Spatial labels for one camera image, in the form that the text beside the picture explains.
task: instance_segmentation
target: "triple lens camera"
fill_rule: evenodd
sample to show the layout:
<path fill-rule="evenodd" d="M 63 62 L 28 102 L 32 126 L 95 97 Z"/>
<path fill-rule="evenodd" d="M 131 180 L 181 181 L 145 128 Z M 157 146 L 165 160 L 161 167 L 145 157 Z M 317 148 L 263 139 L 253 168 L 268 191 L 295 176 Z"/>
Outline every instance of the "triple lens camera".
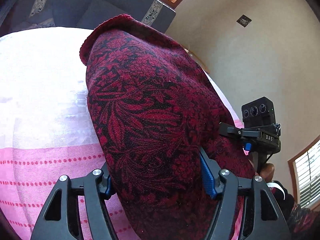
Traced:
<path fill-rule="evenodd" d="M 241 107 L 245 128 L 266 126 L 276 123 L 273 103 L 266 97 L 259 98 Z"/>

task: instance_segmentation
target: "red and black floral fabric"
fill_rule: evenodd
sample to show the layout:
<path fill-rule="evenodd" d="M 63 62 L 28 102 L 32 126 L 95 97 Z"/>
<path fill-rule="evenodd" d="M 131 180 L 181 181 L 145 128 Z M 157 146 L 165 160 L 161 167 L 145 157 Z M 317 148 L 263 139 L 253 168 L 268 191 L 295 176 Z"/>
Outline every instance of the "red and black floral fabric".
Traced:
<path fill-rule="evenodd" d="M 128 15 L 95 29 L 80 57 L 92 122 L 135 232 L 202 239 L 216 202 L 204 192 L 199 147 L 236 176 L 254 176 L 241 145 L 219 135 L 220 122 L 234 123 L 203 70 L 176 41 Z"/>

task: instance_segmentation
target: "pink and white bedsheet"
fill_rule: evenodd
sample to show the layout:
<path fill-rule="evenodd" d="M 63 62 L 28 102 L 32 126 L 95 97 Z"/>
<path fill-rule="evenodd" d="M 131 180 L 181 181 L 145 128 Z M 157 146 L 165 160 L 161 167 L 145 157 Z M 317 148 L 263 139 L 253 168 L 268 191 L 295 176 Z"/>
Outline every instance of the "pink and white bedsheet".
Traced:
<path fill-rule="evenodd" d="M 0 208 L 22 240 L 30 239 L 60 175 L 82 177 L 105 162 L 87 109 L 86 67 L 79 58 L 91 32 L 56 27 L 0 38 Z M 243 127 L 210 81 L 236 126 Z M 90 240 L 84 197 L 79 199 L 84 239 Z M 106 203 L 119 239 L 139 240 L 117 195 Z"/>

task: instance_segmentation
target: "beige wall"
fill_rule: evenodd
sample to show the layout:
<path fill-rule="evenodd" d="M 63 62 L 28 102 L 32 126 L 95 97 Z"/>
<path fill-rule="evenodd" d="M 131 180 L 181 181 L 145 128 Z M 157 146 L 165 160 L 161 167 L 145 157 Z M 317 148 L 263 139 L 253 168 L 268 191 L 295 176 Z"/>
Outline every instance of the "beige wall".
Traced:
<path fill-rule="evenodd" d="M 292 192 L 287 161 L 320 134 L 320 23 L 305 0 L 183 0 L 167 34 L 189 47 L 241 116 L 271 99 L 282 150 L 270 160 Z M 246 15 L 246 27 L 236 20 Z"/>

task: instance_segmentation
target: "gray cushion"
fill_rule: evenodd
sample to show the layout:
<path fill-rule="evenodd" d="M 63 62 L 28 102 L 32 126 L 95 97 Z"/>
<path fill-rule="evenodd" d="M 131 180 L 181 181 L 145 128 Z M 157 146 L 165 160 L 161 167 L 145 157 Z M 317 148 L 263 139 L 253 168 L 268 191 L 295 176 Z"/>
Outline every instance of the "gray cushion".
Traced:
<path fill-rule="evenodd" d="M 104 21 L 124 13 L 126 12 L 107 1 L 92 0 L 76 27 L 93 30 Z"/>

